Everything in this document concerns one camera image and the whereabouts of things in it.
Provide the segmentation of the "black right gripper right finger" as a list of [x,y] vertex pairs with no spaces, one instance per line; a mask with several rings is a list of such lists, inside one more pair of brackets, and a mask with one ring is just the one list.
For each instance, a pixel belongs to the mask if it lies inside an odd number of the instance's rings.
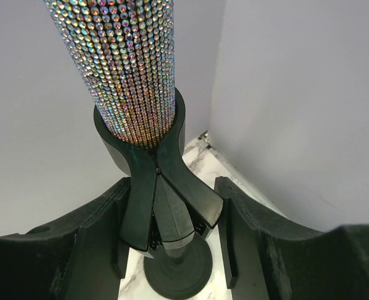
[[297,224],[227,177],[215,191],[227,288],[233,299],[369,299],[369,224],[328,232]]

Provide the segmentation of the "rhinestone handheld microphone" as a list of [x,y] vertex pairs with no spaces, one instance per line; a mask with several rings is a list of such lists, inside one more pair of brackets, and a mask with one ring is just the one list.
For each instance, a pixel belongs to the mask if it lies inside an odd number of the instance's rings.
[[154,149],[175,117],[173,2],[45,5],[110,133]]

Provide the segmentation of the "black round base mic stand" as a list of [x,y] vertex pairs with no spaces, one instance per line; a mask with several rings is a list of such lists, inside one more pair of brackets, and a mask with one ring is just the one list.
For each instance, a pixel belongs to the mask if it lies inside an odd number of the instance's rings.
[[119,235],[144,256],[151,288],[168,299],[189,299],[207,284],[213,258],[206,240],[218,223],[223,199],[183,161],[185,102],[175,94],[171,129],[151,151],[114,137],[101,114],[94,125],[131,187]]

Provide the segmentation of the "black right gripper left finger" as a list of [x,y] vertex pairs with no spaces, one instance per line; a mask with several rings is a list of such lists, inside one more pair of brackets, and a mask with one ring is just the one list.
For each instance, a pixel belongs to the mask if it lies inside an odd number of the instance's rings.
[[0,299],[117,299],[129,247],[119,238],[129,178],[26,234],[0,236]]

